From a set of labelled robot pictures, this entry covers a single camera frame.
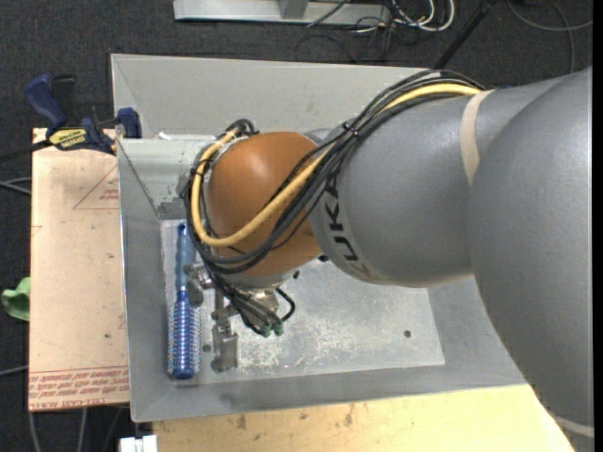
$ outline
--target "floor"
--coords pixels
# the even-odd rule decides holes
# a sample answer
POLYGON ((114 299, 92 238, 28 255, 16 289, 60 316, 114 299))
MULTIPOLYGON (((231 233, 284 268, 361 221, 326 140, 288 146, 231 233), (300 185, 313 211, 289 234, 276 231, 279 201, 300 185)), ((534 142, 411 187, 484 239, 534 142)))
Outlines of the floor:
MULTIPOLYGON (((76 111, 90 115, 94 107, 102 120, 112 109, 108 71, 112 53, 433 67, 482 0, 454 0, 455 18, 445 31, 399 27, 389 39, 384 30, 373 36, 328 25, 177 23, 172 1, 0 0, 0 154, 26 146, 30 129, 45 124, 23 97, 27 82, 41 73, 75 74, 76 111)), ((407 1, 414 8, 424 4, 407 1)), ((499 0, 448 68, 497 87, 584 69, 593 63, 593 27, 582 25, 593 18, 593 3, 499 0), (512 9, 541 27, 557 30, 526 24, 512 9), (559 29, 568 25, 578 28, 559 29)), ((0 161, 0 182, 30 174, 29 156, 0 161)), ((26 194, 0 187, 0 289, 13 288, 29 274, 29 206, 26 194)), ((26 322, 0 310, 0 374, 27 364, 27 333, 26 322)), ((2 450, 36 450, 24 400, 26 386, 25 372, 0 376, 2 450)), ((127 416, 127 410, 109 407, 90 409, 85 415, 38 414, 39 448, 112 450, 116 437, 136 433, 127 416)))

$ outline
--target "orange object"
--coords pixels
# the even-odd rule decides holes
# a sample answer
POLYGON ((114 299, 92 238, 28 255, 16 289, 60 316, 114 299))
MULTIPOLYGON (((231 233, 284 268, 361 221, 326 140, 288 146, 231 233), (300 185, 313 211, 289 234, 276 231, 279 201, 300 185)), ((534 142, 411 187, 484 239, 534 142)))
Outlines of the orange object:
MULTIPOLYGON (((294 132, 260 134, 233 145, 218 159, 205 189, 207 216, 216 235, 230 235, 256 216, 298 161, 315 148, 316 144, 308 137, 294 132)), ((287 200, 284 203, 283 210, 290 202, 287 200)), ((234 248, 249 252, 260 245, 268 238, 281 213, 277 212, 234 248)), ((307 220, 284 243, 301 218, 296 219, 275 243, 275 250, 246 271, 246 275, 275 275, 300 266, 320 254, 320 247, 307 220)), ((220 254, 236 256, 234 248, 221 249, 220 254)))

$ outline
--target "yellow cable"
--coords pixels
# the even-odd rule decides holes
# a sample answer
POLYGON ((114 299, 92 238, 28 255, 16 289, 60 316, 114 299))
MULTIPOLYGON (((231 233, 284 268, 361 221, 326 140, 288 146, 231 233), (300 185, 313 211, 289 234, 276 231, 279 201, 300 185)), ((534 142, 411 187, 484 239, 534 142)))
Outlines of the yellow cable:
MULTIPOLYGON (((432 84, 424 88, 411 90, 410 92, 401 95, 398 99, 392 101, 389 105, 387 105, 383 110, 386 110, 392 105, 401 104, 416 97, 423 97, 434 93, 456 93, 460 95, 474 95, 479 92, 480 90, 478 89, 463 86, 460 84, 432 84)), ((276 212, 279 206, 281 206, 286 200, 291 198, 298 191, 298 189, 305 184, 305 182, 310 178, 314 170, 318 167, 318 164, 320 164, 320 161, 322 160, 324 155, 331 149, 331 146, 328 147, 324 151, 324 153, 322 153, 310 166, 300 172, 300 174, 298 174, 298 176, 293 181, 291 181, 277 196, 274 197, 272 201, 269 202, 269 204, 264 209, 262 209, 245 226, 243 226, 241 229, 229 236, 223 238, 216 238, 207 234, 202 224, 202 218, 199 210, 199 197, 201 194, 202 184, 201 175, 203 174, 206 160, 211 157, 223 144, 228 142, 233 136, 234 135, 226 139, 224 137, 219 142, 211 146, 205 153, 203 153, 190 189, 191 216, 195 233, 206 245, 214 248, 227 248, 229 246, 234 246, 236 243, 242 241, 251 233, 256 231, 257 228, 259 228, 264 222, 266 222, 266 220, 268 220, 268 218, 270 218, 270 216, 272 216, 276 212)))

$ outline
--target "green cloth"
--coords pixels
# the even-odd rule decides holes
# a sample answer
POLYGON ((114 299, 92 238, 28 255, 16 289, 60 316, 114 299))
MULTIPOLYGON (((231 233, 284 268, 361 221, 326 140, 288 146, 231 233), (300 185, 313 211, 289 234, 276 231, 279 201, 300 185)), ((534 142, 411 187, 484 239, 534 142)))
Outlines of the green cloth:
POLYGON ((29 321, 29 290, 31 279, 23 278, 14 289, 2 292, 2 304, 7 313, 13 318, 29 321))

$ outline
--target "robotic arm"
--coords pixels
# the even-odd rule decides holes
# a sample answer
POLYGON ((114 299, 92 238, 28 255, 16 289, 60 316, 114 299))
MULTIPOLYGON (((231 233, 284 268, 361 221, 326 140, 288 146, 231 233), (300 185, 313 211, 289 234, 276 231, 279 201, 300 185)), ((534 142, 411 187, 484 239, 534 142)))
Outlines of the robotic arm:
POLYGON ((594 437, 591 116, 591 69, 487 91, 426 71, 328 134, 238 121, 197 159, 191 235, 231 302, 320 254, 371 283, 475 275, 543 404, 594 437))

